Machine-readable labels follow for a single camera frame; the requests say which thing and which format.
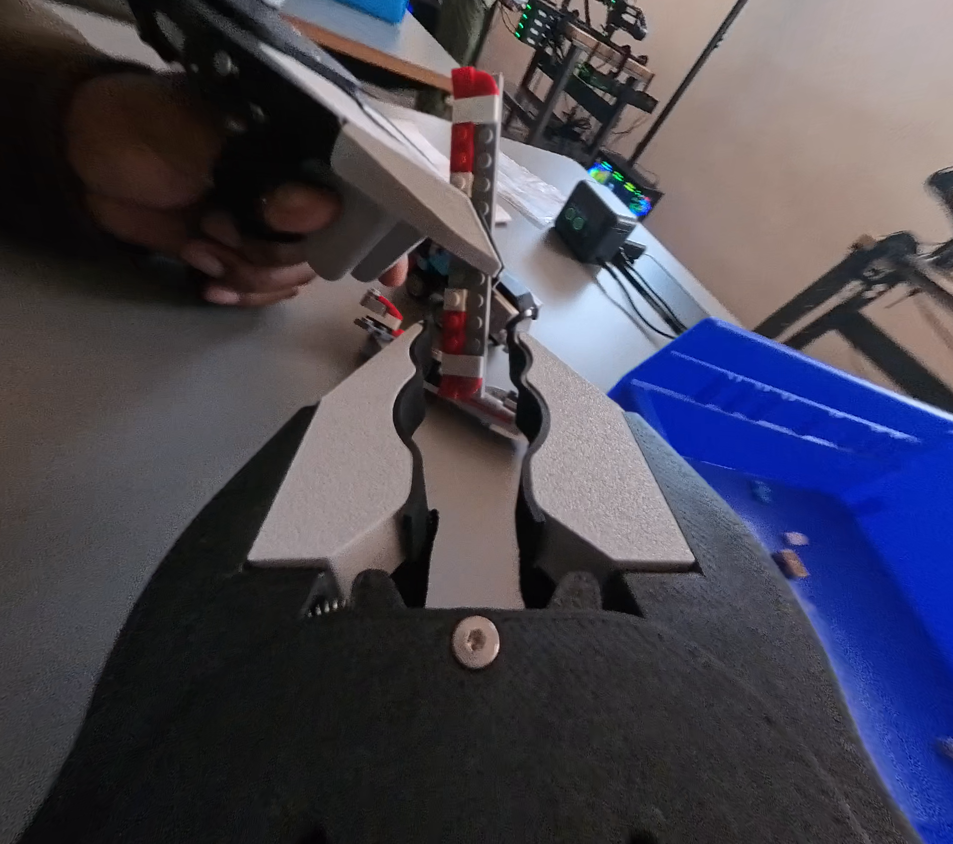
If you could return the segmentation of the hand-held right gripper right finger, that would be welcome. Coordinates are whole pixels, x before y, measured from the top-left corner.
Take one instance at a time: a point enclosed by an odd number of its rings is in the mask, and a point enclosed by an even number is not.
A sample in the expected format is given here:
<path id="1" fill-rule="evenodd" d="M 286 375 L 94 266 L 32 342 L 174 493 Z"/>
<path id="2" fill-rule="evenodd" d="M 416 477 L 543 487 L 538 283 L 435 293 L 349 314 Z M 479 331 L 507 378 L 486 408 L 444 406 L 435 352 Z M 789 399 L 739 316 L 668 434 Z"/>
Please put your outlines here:
<path id="1" fill-rule="evenodd" d="M 524 605 L 545 609 L 574 574 L 595 581 L 602 607 L 628 576 L 695 572 L 624 409 L 522 330 L 510 331 L 510 378 L 527 442 L 515 512 Z"/>

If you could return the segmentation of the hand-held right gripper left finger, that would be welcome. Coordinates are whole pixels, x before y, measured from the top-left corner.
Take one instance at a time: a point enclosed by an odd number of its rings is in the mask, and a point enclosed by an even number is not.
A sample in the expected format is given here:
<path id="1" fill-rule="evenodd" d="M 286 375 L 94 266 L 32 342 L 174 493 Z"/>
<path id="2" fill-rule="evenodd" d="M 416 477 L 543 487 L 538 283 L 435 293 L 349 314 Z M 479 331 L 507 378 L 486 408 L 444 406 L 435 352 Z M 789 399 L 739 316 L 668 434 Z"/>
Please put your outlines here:
<path id="1" fill-rule="evenodd" d="M 390 576 L 408 607 L 427 603 L 439 513 L 415 434 L 427 413 L 432 333 L 416 324 L 316 408 L 248 553 L 255 569 L 318 569 L 326 602 L 366 571 Z"/>

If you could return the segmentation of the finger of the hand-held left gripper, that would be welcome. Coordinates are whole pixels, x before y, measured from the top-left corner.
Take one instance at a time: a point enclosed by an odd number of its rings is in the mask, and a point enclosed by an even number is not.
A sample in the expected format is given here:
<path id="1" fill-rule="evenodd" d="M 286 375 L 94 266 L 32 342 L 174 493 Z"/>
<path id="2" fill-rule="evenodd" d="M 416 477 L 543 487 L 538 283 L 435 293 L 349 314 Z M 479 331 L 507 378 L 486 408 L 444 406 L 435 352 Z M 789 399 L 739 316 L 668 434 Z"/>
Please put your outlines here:
<path id="1" fill-rule="evenodd" d="M 333 222 L 307 238 L 307 262 L 319 279 L 352 272 L 375 279 L 423 238 L 429 205 L 396 179 L 307 179 L 307 186 L 338 198 Z"/>
<path id="2" fill-rule="evenodd" d="M 338 179 L 349 182 L 396 179 L 413 189 L 429 205 L 422 241 L 430 240 L 441 245 L 484 276 L 501 272 L 503 262 L 493 236 L 470 198 L 441 177 L 406 141 L 396 139 L 368 122 L 344 123 L 332 151 L 330 167 Z"/>

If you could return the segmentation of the red white grey toy brick model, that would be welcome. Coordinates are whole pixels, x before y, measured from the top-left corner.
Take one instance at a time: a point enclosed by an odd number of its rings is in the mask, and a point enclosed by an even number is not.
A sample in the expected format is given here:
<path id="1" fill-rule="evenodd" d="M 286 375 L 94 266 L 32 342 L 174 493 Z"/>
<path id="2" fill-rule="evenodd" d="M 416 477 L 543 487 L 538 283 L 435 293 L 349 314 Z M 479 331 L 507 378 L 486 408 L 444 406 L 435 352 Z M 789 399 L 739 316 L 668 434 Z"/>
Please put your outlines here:
<path id="1" fill-rule="evenodd" d="M 503 78 L 472 66 L 453 73 L 451 184 L 468 196 L 493 236 L 503 113 Z M 517 439 L 515 392 L 487 383 L 493 347 L 507 349 L 513 326 L 539 316 L 536 297 L 505 271 L 487 276 L 453 257 L 434 297 L 432 366 L 425 389 L 486 428 Z"/>

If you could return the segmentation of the person's left hand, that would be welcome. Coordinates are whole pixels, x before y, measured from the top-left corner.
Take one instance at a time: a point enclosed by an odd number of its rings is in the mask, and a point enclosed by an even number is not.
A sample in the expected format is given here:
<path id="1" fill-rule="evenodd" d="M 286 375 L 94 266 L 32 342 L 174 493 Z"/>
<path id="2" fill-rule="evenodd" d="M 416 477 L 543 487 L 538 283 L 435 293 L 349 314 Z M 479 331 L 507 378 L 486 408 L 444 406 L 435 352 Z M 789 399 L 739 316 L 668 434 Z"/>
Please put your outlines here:
<path id="1" fill-rule="evenodd" d="M 117 241 L 179 260 L 215 305 L 264 307 L 316 281 L 304 238 L 337 219 L 337 194 L 281 184 L 260 201 L 266 227 L 293 243 L 245 234 L 210 193 L 222 120 L 170 75 L 117 73 L 84 84 L 66 113 L 66 156 L 89 219 Z"/>

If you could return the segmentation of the dark blue toy brick piece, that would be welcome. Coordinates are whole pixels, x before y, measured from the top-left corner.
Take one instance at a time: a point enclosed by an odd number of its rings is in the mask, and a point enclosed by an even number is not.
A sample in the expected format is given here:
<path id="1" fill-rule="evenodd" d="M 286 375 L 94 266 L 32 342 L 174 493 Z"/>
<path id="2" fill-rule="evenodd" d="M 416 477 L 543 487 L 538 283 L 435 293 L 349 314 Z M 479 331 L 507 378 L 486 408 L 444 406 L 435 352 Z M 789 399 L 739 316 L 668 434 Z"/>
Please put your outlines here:
<path id="1" fill-rule="evenodd" d="M 404 283 L 413 300 L 444 298 L 448 290 L 453 255 L 434 241 L 425 241 L 415 248 L 410 259 L 410 272 Z"/>

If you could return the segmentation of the small red grey toy brick piece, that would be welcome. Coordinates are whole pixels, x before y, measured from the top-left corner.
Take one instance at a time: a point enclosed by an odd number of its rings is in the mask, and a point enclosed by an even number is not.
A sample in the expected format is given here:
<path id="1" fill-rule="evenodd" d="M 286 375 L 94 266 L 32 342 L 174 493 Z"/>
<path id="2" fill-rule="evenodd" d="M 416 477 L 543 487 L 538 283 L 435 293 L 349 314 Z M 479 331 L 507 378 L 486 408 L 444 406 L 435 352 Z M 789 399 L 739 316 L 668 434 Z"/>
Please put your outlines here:
<path id="1" fill-rule="evenodd" d="M 387 347 L 404 333 L 404 318 L 382 292 L 370 288 L 361 298 L 354 324 L 377 345 Z"/>

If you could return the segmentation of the clear plastic bag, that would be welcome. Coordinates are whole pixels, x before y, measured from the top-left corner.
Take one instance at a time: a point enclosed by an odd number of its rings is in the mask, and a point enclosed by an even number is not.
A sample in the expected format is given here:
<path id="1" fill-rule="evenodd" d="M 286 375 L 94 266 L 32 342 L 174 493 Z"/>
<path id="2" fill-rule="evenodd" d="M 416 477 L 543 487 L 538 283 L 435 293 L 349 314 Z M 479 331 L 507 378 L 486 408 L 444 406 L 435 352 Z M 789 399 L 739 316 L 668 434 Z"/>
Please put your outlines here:
<path id="1" fill-rule="evenodd" d="M 567 156 L 503 139 L 496 201 L 545 231 L 585 179 L 586 170 Z"/>

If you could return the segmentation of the black box device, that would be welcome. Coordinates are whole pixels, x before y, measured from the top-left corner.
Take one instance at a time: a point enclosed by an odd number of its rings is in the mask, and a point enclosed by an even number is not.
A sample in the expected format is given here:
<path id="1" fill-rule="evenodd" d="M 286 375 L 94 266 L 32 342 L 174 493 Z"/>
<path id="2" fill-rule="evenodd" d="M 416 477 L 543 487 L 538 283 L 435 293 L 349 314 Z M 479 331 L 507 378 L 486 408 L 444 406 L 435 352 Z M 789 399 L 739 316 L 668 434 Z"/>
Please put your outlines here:
<path id="1" fill-rule="evenodd" d="M 579 181 L 553 222 L 555 236 L 583 266 L 604 266 L 633 238 L 640 219 L 616 194 Z"/>

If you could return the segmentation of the equipment rack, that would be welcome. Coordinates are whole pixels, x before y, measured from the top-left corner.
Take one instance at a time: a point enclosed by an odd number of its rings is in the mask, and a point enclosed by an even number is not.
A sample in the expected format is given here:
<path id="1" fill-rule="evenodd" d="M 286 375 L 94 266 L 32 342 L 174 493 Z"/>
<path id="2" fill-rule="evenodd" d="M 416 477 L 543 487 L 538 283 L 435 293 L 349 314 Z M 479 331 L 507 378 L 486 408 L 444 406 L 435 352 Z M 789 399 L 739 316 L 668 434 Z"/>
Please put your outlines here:
<path id="1" fill-rule="evenodd" d="M 505 92 L 503 127 L 522 142 L 586 162 L 626 136 L 628 111 L 656 113 L 638 0 L 524 0 L 512 32 L 533 51 L 520 84 Z"/>

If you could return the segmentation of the device with coloured lights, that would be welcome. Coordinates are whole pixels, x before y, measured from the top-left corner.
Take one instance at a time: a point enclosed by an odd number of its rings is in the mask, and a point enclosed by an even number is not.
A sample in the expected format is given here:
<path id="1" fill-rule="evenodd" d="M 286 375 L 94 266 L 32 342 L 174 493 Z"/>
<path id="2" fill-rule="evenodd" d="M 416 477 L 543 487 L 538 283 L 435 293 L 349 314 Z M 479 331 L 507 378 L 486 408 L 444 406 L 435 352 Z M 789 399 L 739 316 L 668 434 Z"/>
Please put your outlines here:
<path id="1" fill-rule="evenodd" d="M 602 151 L 590 163 L 588 175 L 607 188 L 638 220 L 647 219 L 664 198 L 645 172 L 616 153 Z"/>

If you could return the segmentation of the blue plastic bin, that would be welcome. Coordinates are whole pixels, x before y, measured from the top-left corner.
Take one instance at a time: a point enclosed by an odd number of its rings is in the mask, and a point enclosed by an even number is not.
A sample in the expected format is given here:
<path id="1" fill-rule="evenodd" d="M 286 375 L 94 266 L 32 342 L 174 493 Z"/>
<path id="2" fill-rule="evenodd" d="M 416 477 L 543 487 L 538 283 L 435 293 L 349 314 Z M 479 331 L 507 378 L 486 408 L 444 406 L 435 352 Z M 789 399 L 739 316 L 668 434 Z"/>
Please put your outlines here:
<path id="1" fill-rule="evenodd" d="M 706 319 L 609 390 L 791 581 L 924 843 L 952 843 L 952 415 Z M 810 536 L 786 548 L 787 531 Z"/>

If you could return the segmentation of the black tripod stand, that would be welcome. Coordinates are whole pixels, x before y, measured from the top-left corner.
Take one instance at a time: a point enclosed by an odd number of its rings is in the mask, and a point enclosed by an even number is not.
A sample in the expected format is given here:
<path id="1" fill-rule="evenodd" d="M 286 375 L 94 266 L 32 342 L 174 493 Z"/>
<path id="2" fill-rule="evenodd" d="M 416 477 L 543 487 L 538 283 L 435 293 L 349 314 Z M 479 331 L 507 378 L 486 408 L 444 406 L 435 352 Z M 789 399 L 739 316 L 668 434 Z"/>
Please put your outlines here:
<path id="1" fill-rule="evenodd" d="M 858 238 L 837 266 L 754 333 L 799 352 L 836 335 L 903 395 L 952 413 L 952 385 L 867 316 L 884 298 L 893 305 L 912 302 L 952 350 L 952 240 L 929 245 L 910 231 Z"/>

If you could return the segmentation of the black pole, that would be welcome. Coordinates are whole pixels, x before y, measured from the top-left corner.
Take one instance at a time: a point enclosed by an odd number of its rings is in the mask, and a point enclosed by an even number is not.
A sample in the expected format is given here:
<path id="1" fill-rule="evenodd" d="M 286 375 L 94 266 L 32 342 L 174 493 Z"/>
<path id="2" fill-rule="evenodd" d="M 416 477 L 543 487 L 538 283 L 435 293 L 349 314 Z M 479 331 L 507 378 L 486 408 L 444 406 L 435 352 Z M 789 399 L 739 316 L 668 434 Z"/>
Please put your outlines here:
<path id="1" fill-rule="evenodd" d="M 709 38 L 709 42 L 704 45 L 702 52 L 699 52 L 697 59 L 680 82 L 680 85 L 675 89 L 673 96 L 666 101 L 661 113 L 654 118 L 645 136 L 640 139 L 636 148 L 631 153 L 630 165 L 636 167 L 650 144 L 656 141 L 662 127 L 668 123 L 668 120 L 673 116 L 675 110 L 682 103 L 682 99 L 687 96 L 688 89 L 695 84 L 697 77 L 702 73 L 702 70 L 708 66 L 709 59 L 718 52 L 718 49 L 723 45 L 725 38 L 728 37 L 730 30 L 737 23 L 737 19 L 742 16 L 746 7 L 751 0 L 735 0 L 728 14 L 721 19 L 720 26 Z"/>

